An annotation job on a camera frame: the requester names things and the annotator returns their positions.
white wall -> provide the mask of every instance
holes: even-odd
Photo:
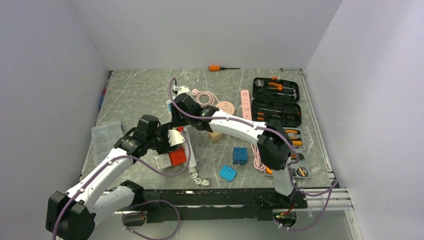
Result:
[[[424,238],[424,2],[344,0],[306,69],[365,239]]]
[[[72,0],[109,69],[305,68],[342,0]]]
[[[106,78],[69,2],[1,1],[0,239],[51,239],[48,199],[78,181]]]

wooden block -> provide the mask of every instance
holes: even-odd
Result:
[[[223,138],[222,132],[208,132],[207,134],[209,134],[209,138],[212,142],[215,142],[216,140]]]

white cable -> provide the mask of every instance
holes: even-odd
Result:
[[[209,184],[211,184],[208,180],[206,179],[200,179],[198,176],[198,171],[196,170],[195,167],[189,167],[188,168],[188,173],[190,174],[190,177],[194,180],[194,182],[197,185],[201,185],[201,186],[209,186]]]
[[[206,106],[213,106],[215,104],[215,100],[216,103],[219,103],[220,100],[217,98],[217,96],[215,96],[215,94],[213,94],[210,91],[199,91],[197,89],[193,89],[191,91],[191,94],[193,94],[193,96],[196,96],[196,102],[203,108]],[[206,103],[203,103],[200,101],[200,98],[202,96],[207,96],[209,98],[209,100]]]
[[[262,163],[261,156],[259,155],[259,149],[257,146],[251,144],[250,145],[253,151],[253,166],[255,169],[259,171],[265,171],[267,169],[267,166]]]

pink cable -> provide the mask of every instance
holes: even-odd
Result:
[[[265,171],[267,169],[267,166],[262,163],[261,156],[259,155],[259,149],[257,146],[250,144],[252,151],[253,151],[253,166],[255,169],[259,171]]]
[[[191,93],[196,96],[196,102],[202,107],[206,107],[206,106],[213,106],[215,104],[215,99],[216,99],[216,103],[219,103],[220,100],[217,98],[217,96],[215,96],[215,94],[213,94],[210,91],[199,91],[197,89],[193,89],[193,91],[191,91]],[[209,98],[209,100],[206,103],[203,103],[200,101],[200,98],[202,96],[207,96]]]

electrical socket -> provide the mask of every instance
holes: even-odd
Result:
[[[172,166],[171,158],[168,153],[154,156],[154,163],[157,169],[166,169]]]

